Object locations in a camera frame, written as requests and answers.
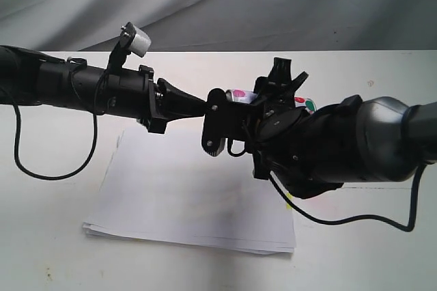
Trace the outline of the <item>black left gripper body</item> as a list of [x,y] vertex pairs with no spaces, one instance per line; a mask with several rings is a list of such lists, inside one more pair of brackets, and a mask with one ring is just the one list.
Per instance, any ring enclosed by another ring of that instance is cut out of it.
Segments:
[[160,106],[166,95],[154,82],[154,70],[104,70],[86,66],[70,73],[70,88],[81,108],[96,115],[136,119],[148,132],[163,134],[167,118]]

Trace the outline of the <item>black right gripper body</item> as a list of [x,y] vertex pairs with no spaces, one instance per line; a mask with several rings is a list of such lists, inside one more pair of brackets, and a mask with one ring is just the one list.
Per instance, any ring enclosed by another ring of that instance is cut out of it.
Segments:
[[277,177],[298,199],[340,189],[342,166],[334,163],[345,149],[335,125],[345,107],[333,104],[310,114],[303,107],[273,112],[244,121],[246,152],[253,158],[253,177]]

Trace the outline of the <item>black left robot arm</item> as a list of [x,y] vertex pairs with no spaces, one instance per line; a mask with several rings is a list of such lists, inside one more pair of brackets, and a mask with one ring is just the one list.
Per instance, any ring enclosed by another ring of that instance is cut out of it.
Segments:
[[1,103],[50,105],[136,119],[151,133],[163,134],[174,120],[202,117],[206,102],[154,79],[148,66],[106,68],[85,59],[64,60],[14,46],[1,47]]

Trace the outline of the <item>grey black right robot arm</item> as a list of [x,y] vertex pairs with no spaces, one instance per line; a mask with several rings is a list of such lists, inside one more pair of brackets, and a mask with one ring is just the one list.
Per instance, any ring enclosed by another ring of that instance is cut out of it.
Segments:
[[436,104],[408,106],[382,96],[308,112],[293,102],[307,75],[275,58],[257,78],[255,155],[294,197],[309,199],[349,182],[402,182],[421,164],[436,162]]

